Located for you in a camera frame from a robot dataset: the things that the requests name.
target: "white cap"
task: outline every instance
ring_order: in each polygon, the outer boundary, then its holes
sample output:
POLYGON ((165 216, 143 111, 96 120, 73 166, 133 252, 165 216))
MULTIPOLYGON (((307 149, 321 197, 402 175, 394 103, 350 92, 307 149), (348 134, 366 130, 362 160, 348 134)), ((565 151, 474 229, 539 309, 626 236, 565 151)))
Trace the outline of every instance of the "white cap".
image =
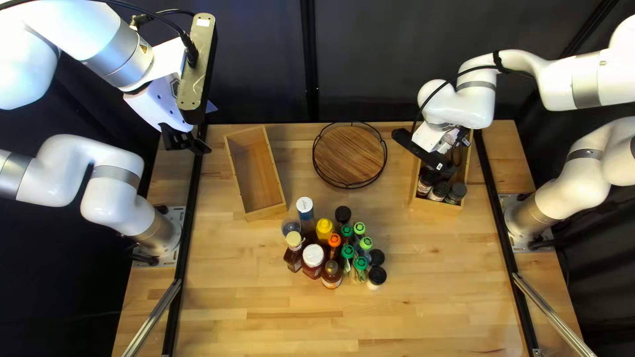
POLYGON ((297 208, 300 213, 310 212, 313 209, 313 200, 308 197, 300 197, 295 203, 295 208, 297 208))
POLYGON ((309 267, 316 267, 322 264, 324 260, 324 250, 317 244, 310 244, 304 248, 302 252, 302 259, 309 267))

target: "empty wooden box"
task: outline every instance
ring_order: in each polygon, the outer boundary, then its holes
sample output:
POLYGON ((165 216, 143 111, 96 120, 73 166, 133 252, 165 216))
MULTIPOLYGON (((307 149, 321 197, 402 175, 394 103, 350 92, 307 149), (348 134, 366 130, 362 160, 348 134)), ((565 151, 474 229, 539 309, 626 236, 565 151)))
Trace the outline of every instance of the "empty wooden box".
MULTIPOLYGON (((471 130, 467 136, 470 142, 472 142, 473 134, 474 130, 471 130)), ((460 146, 462 162, 461 165, 458 167, 456 174, 454 174, 454 177, 452 177, 452 179, 448 182, 450 185, 455 182, 463 182, 467 185, 467 171, 470 166, 470 154, 472 152, 472 146, 473 145, 470 145, 469 147, 465 147, 463 145, 460 146)), ((414 155, 412 157, 412 181, 410 190, 408 191, 408 202, 410 206, 413 208, 420 208, 425 210, 444 210, 448 213, 459 212, 461 209, 463 209, 463 207, 465 206, 465 198, 462 199, 458 205, 451 205, 445 202, 437 202, 430 199, 417 197, 417 183, 419 181, 419 168, 421 167, 421 160, 414 155)))
POLYGON ((225 135, 247 222, 286 212, 276 162, 264 126, 225 135))

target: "bottle label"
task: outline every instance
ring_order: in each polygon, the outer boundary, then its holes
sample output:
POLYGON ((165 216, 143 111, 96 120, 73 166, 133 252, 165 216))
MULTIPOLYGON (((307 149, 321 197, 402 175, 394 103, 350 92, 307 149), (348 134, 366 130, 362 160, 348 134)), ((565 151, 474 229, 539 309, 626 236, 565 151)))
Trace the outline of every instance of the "bottle label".
POLYGON ((340 286, 340 284, 342 283, 342 279, 340 278, 338 281, 334 282, 334 283, 330 283, 326 280, 324 280, 324 278, 320 278, 322 280, 322 284, 324 286, 326 286, 329 289, 335 289, 336 287, 340 286))

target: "black cable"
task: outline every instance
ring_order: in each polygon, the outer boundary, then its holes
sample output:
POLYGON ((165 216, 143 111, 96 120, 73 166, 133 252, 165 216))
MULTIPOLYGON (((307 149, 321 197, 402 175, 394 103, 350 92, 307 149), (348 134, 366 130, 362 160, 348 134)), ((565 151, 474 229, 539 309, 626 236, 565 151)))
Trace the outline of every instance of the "black cable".
MULTIPOLYGON (((0 4, 0 11, 10 8, 12 6, 30 3, 31 1, 35 1, 35 0, 10 0, 10 1, 7 1, 6 3, 0 4)), ((133 4, 127 3, 125 1, 120 1, 120 0, 87 0, 87 1, 112 4, 112 5, 120 6, 122 8, 131 9, 140 13, 145 13, 150 15, 153 18, 156 18, 157 20, 161 21, 162 23, 166 24, 167 26, 171 27, 174 31, 177 32, 178 36, 181 38, 181 41, 183 41, 183 45, 185 45, 185 56, 187 57, 187 62, 190 65, 196 64, 196 60, 198 59, 198 50, 196 49, 196 46, 194 46, 194 43, 192 42, 192 39, 190 38, 190 36, 183 29, 181 29, 177 24, 168 20, 163 15, 153 13, 151 11, 142 9, 138 7, 137 5, 133 5, 133 4)))

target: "black cap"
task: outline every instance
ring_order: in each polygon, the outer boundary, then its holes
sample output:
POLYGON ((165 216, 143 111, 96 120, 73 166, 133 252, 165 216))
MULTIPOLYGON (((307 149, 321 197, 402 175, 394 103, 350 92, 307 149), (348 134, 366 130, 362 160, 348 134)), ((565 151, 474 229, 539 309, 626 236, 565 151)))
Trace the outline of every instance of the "black cap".
POLYGON ((368 279, 374 285, 381 285, 386 282, 386 278, 388 278, 388 274, 382 267, 373 267, 368 272, 368 279))
POLYGON ((382 265, 386 260, 386 256, 379 249, 371 249, 368 254, 370 254, 370 265, 372 265, 373 267, 382 265))
POLYGON ((339 206, 335 210, 335 220, 340 223, 346 223, 351 219, 351 209, 346 206, 339 206))

